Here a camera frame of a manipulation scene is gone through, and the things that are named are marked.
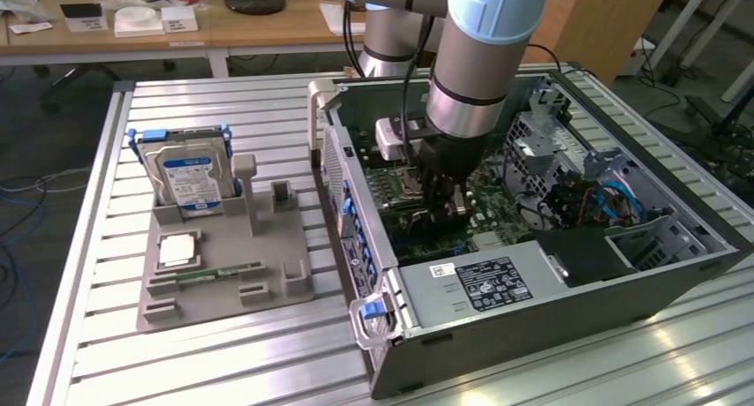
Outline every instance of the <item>aluminum workbench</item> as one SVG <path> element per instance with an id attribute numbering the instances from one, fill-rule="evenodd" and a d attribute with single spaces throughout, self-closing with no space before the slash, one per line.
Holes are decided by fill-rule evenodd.
<path id="1" fill-rule="evenodd" d="M 545 69 L 526 65 L 526 69 Z M 754 212 L 589 77 L 576 86 L 728 223 Z M 701 284 L 651 319 L 380 402 L 346 321 L 306 160 L 306 83 L 340 73 L 137 83 L 114 93 L 27 404 L 689 404 L 754 399 L 754 264 Z M 228 123 L 253 151 L 254 190 L 288 179 L 304 210 L 316 299 L 147 335 L 135 332 L 151 186 L 126 128 Z M 591 118 L 572 125 L 609 147 Z"/>

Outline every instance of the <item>gray floor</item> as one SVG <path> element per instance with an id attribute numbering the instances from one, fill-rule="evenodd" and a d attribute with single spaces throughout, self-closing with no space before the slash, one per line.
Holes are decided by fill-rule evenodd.
<path id="1" fill-rule="evenodd" d="M 659 40 L 667 31 L 677 10 L 659 14 L 647 30 L 651 39 Z M 703 25 L 693 20 L 680 35 L 673 51 L 685 45 L 692 32 Z M 697 79 L 680 80 L 672 89 L 677 94 L 703 96 L 712 107 L 725 113 L 729 106 L 719 101 L 727 85 L 744 69 L 754 57 L 754 48 L 728 34 L 720 33 L 709 48 L 697 60 Z M 342 54 L 292 55 L 277 58 L 272 67 L 272 56 L 260 56 L 246 61 L 236 60 L 234 75 L 264 73 L 293 73 L 309 71 L 334 71 L 346 63 Z M 111 69 L 122 79 L 190 79 L 208 78 L 208 64 L 201 59 L 175 61 L 177 69 L 165 72 L 159 61 L 113 64 Z M 41 176 L 62 169 L 87 165 L 94 156 L 95 142 L 105 115 L 110 91 L 110 81 L 101 75 L 91 74 L 74 83 L 59 97 L 62 110 L 53 116 L 45 115 L 37 108 L 35 98 L 54 78 L 69 69 L 67 66 L 51 66 L 50 78 L 39 79 L 29 67 L 14 69 L 11 77 L 0 83 L 0 179 L 14 176 Z M 0 75 L 7 74 L 9 68 L 0 69 Z M 672 99 L 644 86 L 635 79 L 619 79 L 612 89 L 643 113 Z M 652 117 L 679 129 L 691 128 L 681 107 L 665 109 Z M 751 115 L 743 123 L 751 124 Z M 58 187 L 81 184 L 85 174 L 61 178 L 54 182 Z M 37 192 L 25 193 L 18 199 L 34 201 Z M 43 336 L 45 321 L 51 310 L 55 286 L 58 283 L 67 243 L 73 235 L 81 192 L 49 194 L 45 223 L 25 241 L 11 248 L 18 266 L 23 269 L 34 302 L 38 306 L 39 328 L 34 339 L 22 347 L 22 355 L 0 363 L 0 404 L 22 404 L 27 385 L 33 375 L 35 354 Z M 27 210 L 26 207 L 0 202 L 0 230 L 5 228 Z M 0 287 L 0 298 L 6 296 L 6 285 Z M 7 307 L 0 311 L 0 352 L 6 351 L 23 337 L 30 326 L 27 302 L 22 291 L 14 295 Z"/>

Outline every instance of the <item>table leg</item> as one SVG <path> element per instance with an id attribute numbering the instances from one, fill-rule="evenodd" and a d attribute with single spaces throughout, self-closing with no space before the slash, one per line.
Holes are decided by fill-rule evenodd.
<path id="1" fill-rule="evenodd" d="M 732 102 L 740 95 L 740 92 L 745 89 L 748 84 L 754 84 L 754 60 L 748 64 L 745 70 L 740 73 L 739 77 L 732 84 L 729 84 L 728 91 L 724 92 L 721 101 Z"/>
<path id="2" fill-rule="evenodd" d="M 693 63 L 693 61 L 696 60 L 696 57 L 699 57 L 701 50 L 704 49 L 704 47 L 707 47 L 707 44 L 711 41 L 711 37 L 715 36 L 719 27 L 728 19 L 729 14 L 735 11 L 735 8 L 739 6 L 740 1 L 741 0 L 728 0 L 728 3 L 719 10 L 715 20 L 709 22 L 707 29 L 701 33 L 696 42 L 693 43 L 691 50 L 688 50 L 688 53 L 683 57 L 683 62 L 680 62 L 681 68 L 688 68 Z"/>
<path id="3" fill-rule="evenodd" d="M 696 11 L 700 3 L 701 0 L 688 0 L 688 3 L 685 4 L 683 11 L 680 12 L 677 18 L 675 19 L 675 22 L 672 23 L 672 26 L 669 27 L 668 33 L 661 38 L 657 48 L 655 49 L 655 52 L 648 58 L 648 64 L 651 65 L 652 69 L 657 67 L 659 60 L 667 53 L 669 49 L 669 45 L 672 45 L 672 42 L 677 38 L 680 34 L 680 30 L 683 29 L 683 26 L 685 26 L 685 24 L 688 23 L 688 20 L 691 19 L 691 15 L 693 14 L 693 11 Z"/>
<path id="4" fill-rule="evenodd" d="M 226 78 L 226 49 L 210 49 L 206 51 L 209 67 L 212 68 L 212 78 Z"/>

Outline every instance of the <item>blue hard drive label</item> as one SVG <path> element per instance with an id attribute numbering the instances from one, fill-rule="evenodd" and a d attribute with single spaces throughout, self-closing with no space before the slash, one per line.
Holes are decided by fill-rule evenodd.
<path id="1" fill-rule="evenodd" d="M 214 164 L 208 157 L 163 161 L 166 182 L 175 204 L 185 210 L 202 211 L 220 204 L 220 190 L 209 175 Z"/>
<path id="2" fill-rule="evenodd" d="M 532 298 L 509 258 L 454 268 L 457 279 L 477 311 L 488 311 Z"/>

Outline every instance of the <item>black lamp base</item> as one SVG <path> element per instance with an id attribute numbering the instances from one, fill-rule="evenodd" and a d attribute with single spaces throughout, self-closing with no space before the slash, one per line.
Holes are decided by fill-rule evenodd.
<path id="1" fill-rule="evenodd" d="M 270 15 L 285 9 L 285 0 L 225 0 L 225 6 L 245 15 Z"/>

